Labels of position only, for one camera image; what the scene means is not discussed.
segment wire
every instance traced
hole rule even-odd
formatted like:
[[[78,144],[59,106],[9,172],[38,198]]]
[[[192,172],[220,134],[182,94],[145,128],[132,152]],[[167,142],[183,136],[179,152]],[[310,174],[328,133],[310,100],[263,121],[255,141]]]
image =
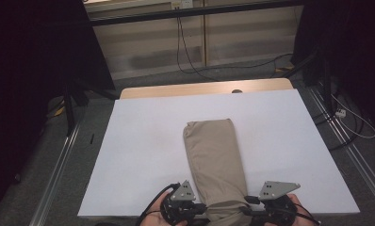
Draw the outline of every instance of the wire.
[[[178,21],[178,49],[177,49],[177,54],[176,54],[176,61],[178,63],[178,68],[179,68],[179,70],[182,73],[200,73],[200,72],[204,72],[204,71],[218,70],[218,69],[250,69],[250,68],[261,67],[261,66],[270,64],[272,62],[275,62],[279,58],[286,57],[286,56],[292,56],[293,55],[293,54],[279,55],[279,56],[276,56],[274,59],[269,60],[267,62],[256,64],[256,65],[251,65],[251,66],[222,66],[222,67],[202,68],[202,69],[197,70],[196,68],[193,67],[193,65],[191,63],[191,60],[190,60],[190,57],[189,57],[189,54],[188,54],[188,49],[187,49],[186,42],[185,42],[185,35],[184,35],[184,29],[182,27],[181,18],[177,18],[177,21]],[[184,46],[185,46],[185,52],[187,54],[187,59],[188,59],[188,61],[190,63],[191,68],[193,69],[193,72],[189,72],[189,71],[183,70],[181,68],[181,65],[180,65],[180,62],[179,62],[179,51],[180,51],[180,45],[179,45],[179,43],[180,43],[180,36],[181,35],[182,35],[182,40],[183,40],[183,43],[184,43]],[[207,76],[204,76],[204,77],[207,78],[207,79],[216,80],[215,78],[211,78],[211,77],[207,77]]]
[[[273,72],[269,78],[272,78],[276,74],[276,60],[273,60]]]
[[[313,120],[316,120],[317,118],[323,116],[325,113],[326,113],[326,112],[323,111],[322,113],[320,113],[320,114],[318,114],[318,115],[316,115],[316,116],[313,116],[312,119],[313,119]]]
[[[196,70],[196,68],[193,67],[193,64],[191,63],[191,60],[190,60],[190,56],[188,55],[188,49],[187,49],[187,44],[186,44],[186,42],[185,42],[184,28],[182,27],[182,21],[181,21],[181,18],[178,17],[178,18],[176,18],[176,19],[177,19],[177,21],[178,21],[178,52],[177,52],[177,58],[176,58],[176,60],[177,60],[177,62],[178,62],[178,67],[179,67],[179,69],[181,70],[181,72],[185,73],[185,71],[182,70],[182,68],[181,68],[181,66],[180,66],[180,64],[179,64],[179,43],[180,43],[180,36],[179,36],[179,34],[182,34],[182,40],[183,40],[183,42],[184,42],[184,46],[185,46],[185,53],[187,54],[188,62],[190,63],[190,66],[191,66],[191,68],[194,70],[194,72],[197,73],[197,74],[198,74],[199,76],[201,76],[201,77],[204,77],[204,78],[210,79],[210,80],[215,81],[215,82],[219,82],[220,80],[218,80],[218,79],[215,79],[215,78],[212,78],[212,77],[208,77],[208,76],[204,76],[204,75],[200,74],[200,73]]]
[[[328,118],[326,118],[325,120],[316,122],[315,125],[321,125],[321,124],[325,123],[326,121],[331,120],[333,116],[334,115],[328,116]]]
[[[346,100],[346,97],[343,96],[343,99],[344,99],[345,102],[347,103],[348,108],[351,108],[349,102]],[[357,118],[355,118],[354,115],[352,115],[352,116],[353,116],[353,118],[354,118],[354,123],[355,123],[355,129],[354,129],[354,131],[357,131],[357,125],[358,125],[358,124],[357,124]],[[361,121],[361,126],[360,126],[360,129],[358,130],[357,133],[361,133],[361,131],[363,130],[363,128],[364,128],[364,121]],[[333,148],[328,148],[328,150],[329,150],[329,152],[331,152],[331,151],[334,151],[334,150],[338,150],[338,149],[340,149],[340,148],[343,148],[343,147],[345,147],[345,146],[351,144],[351,143],[352,143],[355,139],[357,139],[357,138],[358,138],[358,136],[357,136],[356,134],[352,134],[352,135],[349,137],[348,140],[346,140],[345,142],[343,142],[343,143],[341,143],[341,144],[339,144],[339,145],[337,145],[337,146],[335,146],[335,147],[333,147]]]
[[[302,206],[302,205],[300,205],[300,204],[297,204],[297,203],[294,203],[295,205],[297,205],[297,206],[299,206],[301,209],[303,209],[305,212],[307,212],[307,214],[311,217],[311,218],[314,218],[313,216],[312,216],[312,214],[306,209],[306,208],[304,208],[304,206]]]
[[[151,214],[152,212],[149,212],[147,213],[147,211],[149,211],[150,207],[152,207],[152,205],[155,203],[155,201],[158,200],[158,198],[168,189],[170,188],[176,188],[178,187],[179,185],[178,184],[170,184],[169,186],[166,186],[164,187],[164,189],[162,189],[156,196],[155,198],[150,202],[149,205],[147,205],[146,209],[141,213],[140,217],[138,218],[135,226],[139,226],[141,224],[141,222],[146,218],[147,215]]]
[[[161,210],[150,211],[149,213],[146,214],[146,216],[150,215],[150,214],[153,214],[153,213],[161,213],[161,212],[164,212],[164,211],[161,211]]]
[[[305,219],[308,219],[308,220],[312,221],[313,223],[315,223],[317,225],[320,225],[319,221],[315,220],[314,218],[308,217],[308,216],[306,216],[304,214],[292,212],[292,211],[285,210],[285,209],[278,209],[278,208],[271,208],[271,210],[276,210],[276,211],[280,211],[280,212],[284,212],[284,213],[288,213],[288,214],[294,215],[296,217],[305,218]]]
[[[354,133],[356,136],[358,136],[358,137],[362,137],[362,138],[374,138],[375,137],[375,128],[369,123],[369,122],[367,122],[366,120],[364,120],[361,116],[359,116],[359,115],[357,115],[357,114],[355,114],[353,111],[351,111],[351,110],[349,110],[346,106],[344,106],[343,104],[341,104],[341,102],[339,102],[339,100],[337,100],[337,98],[335,98],[333,95],[332,95],[332,97],[341,105],[341,106],[343,106],[346,110],[348,110],[352,115],[354,115],[354,116],[356,116],[358,119],[360,119],[360,120],[362,120],[362,121],[364,121],[372,130],[373,130],[373,135],[372,136],[370,136],[370,137],[367,137],[367,136],[363,136],[363,135],[360,135],[360,134],[358,134],[358,133],[356,133],[355,131],[352,131],[350,128],[349,128],[349,126],[347,126],[342,120],[341,120],[341,118],[340,118],[340,122],[341,122],[341,124],[344,126],[344,127],[346,127],[346,129],[348,129],[350,132],[352,132],[352,133]]]

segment beige cloth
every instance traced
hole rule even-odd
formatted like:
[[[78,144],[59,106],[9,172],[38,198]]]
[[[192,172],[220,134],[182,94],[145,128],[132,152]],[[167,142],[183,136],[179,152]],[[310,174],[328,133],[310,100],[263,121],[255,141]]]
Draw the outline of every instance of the beige cloth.
[[[247,186],[231,120],[193,121],[184,130],[187,159],[209,225],[249,225],[239,206]]]

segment white board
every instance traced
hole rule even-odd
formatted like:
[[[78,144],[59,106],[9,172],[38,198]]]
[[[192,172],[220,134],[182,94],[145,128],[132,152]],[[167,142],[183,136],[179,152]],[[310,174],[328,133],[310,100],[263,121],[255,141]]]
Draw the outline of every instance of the white board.
[[[265,181],[293,182],[314,214],[359,212],[293,89],[116,101],[78,216],[139,216],[162,188],[185,180],[198,194],[183,130],[223,119],[235,125],[249,195]]]

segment black cable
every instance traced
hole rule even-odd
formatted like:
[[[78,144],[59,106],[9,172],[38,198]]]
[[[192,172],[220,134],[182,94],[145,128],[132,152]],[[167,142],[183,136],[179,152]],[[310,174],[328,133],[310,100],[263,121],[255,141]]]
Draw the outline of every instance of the black cable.
[[[284,213],[287,213],[287,214],[290,214],[290,215],[294,215],[296,217],[300,217],[300,218],[305,218],[305,219],[308,219],[310,221],[312,221],[313,223],[317,224],[317,225],[320,225],[320,223],[314,219],[314,218],[311,218],[311,217],[308,217],[304,214],[300,214],[300,213],[296,213],[296,212],[292,212],[292,211],[288,211],[288,210],[285,210],[285,209],[274,209],[274,208],[271,208],[270,210],[273,210],[273,211],[280,211],[280,212],[284,212]]]
[[[344,101],[345,101],[348,109],[352,110],[349,102],[346,99],[346,97],[344,95],[342,95],[342,96],[343,96],[343,99],[344,99]],[[352,115],[352,116],[354,118],[354,123],[355,123],[355,126],[354,126],[355,129],[354,129],[354,131],[355,131],[355,133],[360,134],[362,132],[363,128],[364,128],[364,122],[361,121],[360,129],[357,132],[357,118],[354,115]],[[360,109],[360,116],[361,116],[361,118],[363,118],[363,112],[362,112],[361,109]],[[340,148],[343,148],[343,147],[351,144],[356,138],[358,138],[358,136],[356,134],[352,133],[348,140],[346,140],[345,142],[343,142],[343,143],[341,143],[341,144],[339,144],[339,145],[337,145],[337,146],[335,146],[333,148],[328,148],[328,150],[331,152],[331,151],[335,151],[335,150],[338,150]]]
[[[313,119],[313,120],[316,120],[317,118],[323,116],[325,113],[326,113],[326,112],[323,111],[322,113],[320,113],[320,114],[318,114],[318,115],[316,115],[316,116],[313,116],[312,119]]]
[[[163,211],[161,210],[154,210],[154,211],[150,211],[149,213],[146,213],[146,216],[150,215],[150,214],[153,214],[153,213],[161,213]]]
[[[323,121],[318,121],[318,122],[316,122],[315,125],[321,125],[321,124],[325,123],[326,121],[331,120],[333,116],[334,116],[334,114],[331,115],[331,116],[328,116],[328,118],[326,118],[326,119],[323,120]]]
[[[269,78],[272,78],[273,76],[275,76],[275,74],[276,74],[276,60],[273,60],[273,72]]]
[[[186,42],[185,42],[185,36],[184,36],[184,29],[182,27],[182,21],[180,18],[177,18],[177,21],[178,21],[178,49],[177,49],[177,54],[176,54],[176,61],[177,61],[177,64],[178,64],[178,68],[179,70],[182,72],[182,73],[200,73],[200,72],[203,72],[203,71],[209,71],[209,70],[218,70],[218,69],[250,69],[250,68],[256,68],[256,67],[261,67],[261,66],[264,66],[264,65],[267,65],[267,64],[270,64],[272,62],[275,62],[277,59],[279,58],[282,58],[282,57],[285,57],[285,56],[291,56],[293,54],[284,54],[284,55],[279,55],[279,56],[276,56],[274,59],[270,60],[270,61],[267,61],[265,63],[261,63],[261,64],[257,64],[257,65],[251,65],[251,66],[222,66],[222,67],[210,67],[210,68],[202,68],[200,70],[197,70],[196,68],[193,67],[192,63],[191,63],[191,60],[190,60],[190,57],[189,57],[189,54],[188,54],[188,49],[187,49],[187,46],[186,46]],[[180,34],[182,34],[182,40],[183,40],[183,43],[184,43],[184,46],[185,46],[185,52],[187,53],[187,59],[189,60],[189,63],[190,63],[190,66],[192,67],[193,69],[193,72],[189,72],[189,71],[185,71],[181,68],[180,66],[180,62],[179,62],[179,51],[180,51],[180,46],[179,46],[179,43],[180,43]],[[204,76],[205,78],[208,78],[208,79],[211,79],[211,80],[216,80],[214,78],[211,78],[211,77],[207,77],[207,76]]]
[[[312,214],[306,208],[304,208],[304,206],[297,204],[297,203],[294,203],[294,204],[299,206],[301,209],[303,209],[310,216],[310,218],[314,218],[314,216],[312,216]]]
[[[141,213],[140,217],[138,218],[135,226],[140,226],[141,222],[146,218],[148,215],[147,211],[149,211],[150,207],[155,203],[155,201],[158,200],[158,198],[168,189],[170,188],[177,188],[179,185],[178,184],[170,184],[169,186],[164,187],[156,196],[155,198],[150,202],[150,204],[146,207],[146,209]]]
[[[188,49],[187,49],[187,44],[186,44],[186,42],[185,42],[184,28],[182,27],[182,21],[181,21],[181,18],[178,17],[178,18],[176,18],[176,19],[177,19],[177,21],[178,21],[178,52],[177,52],[177,62],[178,62],[178,67],[179,67],[179,69],[181,70],[181,72],[185,73],[185,71],[183,71],[183,70],[181,69],[181,66],[179,65],[179,42],[180,42],[180,36],[179,36],[179,25],[181,25],[181,32],[180,32],[180,33],[182,34],[182,40],[183,40],[183,42],[184,42],[184,46],[185,46],[185,53],[187,54],[187,59],[188,59],[188,62],[190,63],[191,68],[192,68],[192,69],[194,70],[194,72],[197,73],[199,76],[204,77],[204,78],[206,78],[206,79],[210,79],[210,80],[215,81],[215,82],[219,82],[220,80],[218,80],[218,79],[215,79],[215,78],[212,78],[212,77],[208,77],[208,76],[204,76],[204,75],[200,74],[200,73],[196,70],[196,68],[194,68],[193,64],[191,63],[190,56],[188,55]]]

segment metal plate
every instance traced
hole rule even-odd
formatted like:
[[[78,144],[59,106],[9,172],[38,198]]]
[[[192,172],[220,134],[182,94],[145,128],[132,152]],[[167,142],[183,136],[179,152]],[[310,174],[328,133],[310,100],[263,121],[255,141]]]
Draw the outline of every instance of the metal plate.
[[[258,199],[260,201],[276,200],[279,197],[284,196],[290,191],[296,190],[300,187],[300,184],[286,183],[286,182],[272,182],[267,181],[264,183],[263,188],[260,191]]]
[[[172,201],[195,201],[196,196],[194,195],[193,189],[188,181],[184,181],[181,186],[172,194]]]

